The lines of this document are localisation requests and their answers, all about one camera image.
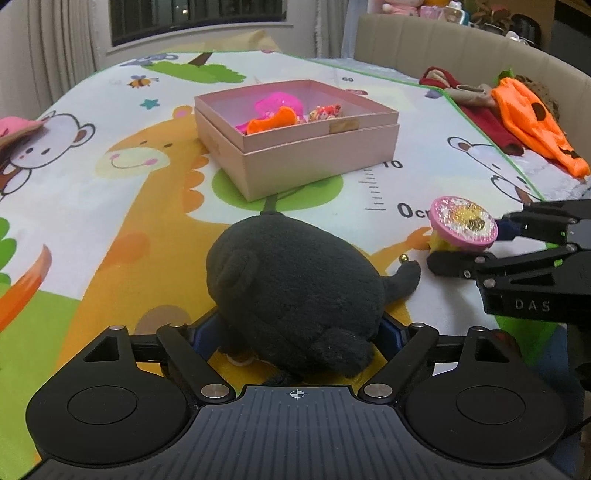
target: open box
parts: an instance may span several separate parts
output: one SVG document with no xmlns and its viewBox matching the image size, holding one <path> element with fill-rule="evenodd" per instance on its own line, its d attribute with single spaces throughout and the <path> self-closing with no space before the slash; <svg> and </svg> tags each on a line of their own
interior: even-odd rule
<svg viewBox="0 0 591 480">
<path fill-rule="evenodd" d="M 275 92 L 297 97 L 308 113 L 339 104 L 341 115 L 244 135 L 236 125 L 256 118 L 254 105 Z M 195 98 L 199 138 L 248 201 L 392 160 L 398 112 L 354 93 L 293 80 L 208 93 Z"/>
</svg>

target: bed sheet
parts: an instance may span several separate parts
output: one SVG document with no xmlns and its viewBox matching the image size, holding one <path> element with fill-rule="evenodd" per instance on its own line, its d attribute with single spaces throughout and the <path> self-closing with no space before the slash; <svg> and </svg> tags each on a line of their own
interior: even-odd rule
<svg viewBox="0 0 591 480">
<path fill-rule="evenodd" d="M 400 135 L 394 158 L 284 192 L 273 202 L 276 210 L 350 242 L 382 275 L 396 272 L 401 254 L 419 261 L 417 291 L 388 309 L 405 325 L 426 322 L 444 335 L 465 335 L 472 325 L 502 327 L 518 338 L 530 364 L 539 358 L 554 324 L 484 314 L 473 282 L 436 278 L 426 267 L 435 198 L 463 196 L 499 216 L 519 210 L 524 196 L 540 196 L 446 97 L 269 51 L 135 59 L 68 92 L 3 172 L 0 391 L 10 394 L 0 396 L 0 452 L 9 453 L 0 455 L 2 480 L 33 466 L 24 421 L 29 399 L 96 335 L 109 325 L 154 333 L 159 322 L 196 321 L 215 306 L 207 293 L 207 252 L 265 201 L 247 203 L 200 142 L 194 97 L 298 79 L 395 108 Z M 543 248 L 519 239 L 492 250 L 506 256 Z M 384 363 L 377 354 L 351 383 L 363 384 Z M 219 352 L 211 364 L 237 390 L 273 373 L 262 362 L 232 364 Z"/>
</svg>

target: box lid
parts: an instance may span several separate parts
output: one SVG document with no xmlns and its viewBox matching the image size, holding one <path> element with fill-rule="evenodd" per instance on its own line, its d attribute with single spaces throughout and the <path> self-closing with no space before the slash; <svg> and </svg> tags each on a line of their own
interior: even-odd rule
<svg viewBox="0 0 591 480">
<path fill-rule="evenodd" d="M 320 106 L 340 104 L 343 116 L 252 135 L 239 132 L 236 125 L 256 118 L 255 103 L 275 92 L 285 92 L 299 98 L 305 114 L 319 106 L 319 102 L 324 102 Z M 398 123 L 396 110 L 314 80 L 265 83 L 207 93 L 195 97 L 195 108 L 244 153 L 329 134 Z"/>
</svg>

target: red cloth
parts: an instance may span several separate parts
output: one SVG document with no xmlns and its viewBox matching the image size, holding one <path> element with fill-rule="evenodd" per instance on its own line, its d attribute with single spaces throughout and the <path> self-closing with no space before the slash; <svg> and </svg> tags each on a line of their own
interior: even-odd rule
<svg viewBox="0 0 591 480">
<path fill-rule="evenodd" d="M 446 85 L 443 81 L 426 78 L 429 72 L 438 70 L 443 74 L 447 80 Z M 446 70 L 438 67 L 430 67 L 423 74 L 419 80 L 419 84 L 430 87 L 437 87 L 441 89 L 456 88 L 460 83 L 453 77 L 452 74 Z M 483 106 L 460 106 L 462 112 L 472 120 L 478 128 L 480 128 L 491 141 L 497 145 L 507 155 L 523 155 L 523 143 L 511 132 L 509 132 L 505 125 L 495 116 L 495 114 L 488 108 Z"/>
</svg>

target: black plush toy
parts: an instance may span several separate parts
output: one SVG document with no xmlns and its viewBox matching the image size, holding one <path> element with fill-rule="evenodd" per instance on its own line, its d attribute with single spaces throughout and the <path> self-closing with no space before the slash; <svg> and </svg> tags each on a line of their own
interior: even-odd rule
<svg viewBox="0 0 591 480">
<path fill-rule="evenodd" d="M 344 240 L 278 212 L 228 228 L 207 255 L 207 287 L 232 340 L 280 369 L 266 385 L 290 385 L 308 371 L 352 378 L 373 360 L 369 342 L 387 304 L 417 288 L 417 262 L 392 277 Z"/>
</svg>

